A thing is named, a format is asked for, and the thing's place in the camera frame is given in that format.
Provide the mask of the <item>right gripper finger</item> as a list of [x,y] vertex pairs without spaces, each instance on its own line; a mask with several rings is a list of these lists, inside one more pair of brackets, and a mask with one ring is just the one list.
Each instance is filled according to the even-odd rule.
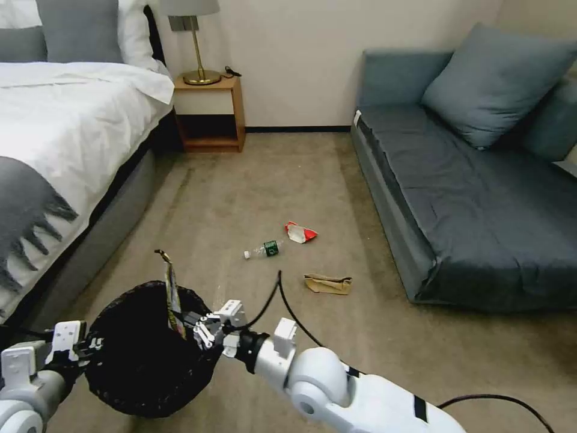
[[184,312],[182,321],[186,328],[197,332],[206,329],[208,333],[218,333],[222,330],[222,322],[219,315],[213,313],[201,314],[197,312]]
[[202,348],[202,350],[218,349],[223,346],[224,332],[219,327],[215,329],[193,327],[192,332],[197,345]]

